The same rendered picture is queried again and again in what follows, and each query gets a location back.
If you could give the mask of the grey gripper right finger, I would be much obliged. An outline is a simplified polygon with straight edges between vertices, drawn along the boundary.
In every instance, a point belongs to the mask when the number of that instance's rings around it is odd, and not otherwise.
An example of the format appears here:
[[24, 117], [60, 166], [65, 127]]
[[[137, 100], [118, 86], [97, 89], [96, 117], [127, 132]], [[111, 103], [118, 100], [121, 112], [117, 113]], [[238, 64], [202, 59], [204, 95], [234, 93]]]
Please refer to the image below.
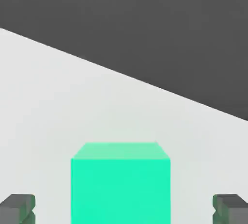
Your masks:
[[248, 224], [248, 203], [237, 194], [215, 194], [213, 207], [213, 224]]

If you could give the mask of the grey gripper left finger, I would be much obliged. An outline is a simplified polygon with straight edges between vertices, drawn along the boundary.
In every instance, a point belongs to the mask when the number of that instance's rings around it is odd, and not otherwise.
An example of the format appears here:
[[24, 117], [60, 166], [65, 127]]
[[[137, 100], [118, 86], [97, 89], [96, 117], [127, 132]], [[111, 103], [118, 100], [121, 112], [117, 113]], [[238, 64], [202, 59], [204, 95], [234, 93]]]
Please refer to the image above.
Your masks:
[[36, 224], [33, 194], [11, 194], [0, 203], [0, 224]]

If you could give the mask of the small green cube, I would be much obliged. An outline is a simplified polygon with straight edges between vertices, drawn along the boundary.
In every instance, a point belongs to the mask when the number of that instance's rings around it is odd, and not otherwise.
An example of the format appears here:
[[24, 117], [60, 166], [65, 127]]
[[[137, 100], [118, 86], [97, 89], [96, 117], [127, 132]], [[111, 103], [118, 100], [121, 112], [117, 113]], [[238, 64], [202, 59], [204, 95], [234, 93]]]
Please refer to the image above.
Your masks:
[[156, 142], [86, 143], [71, 158], [71, 224], [171, 224], [171, 161]]

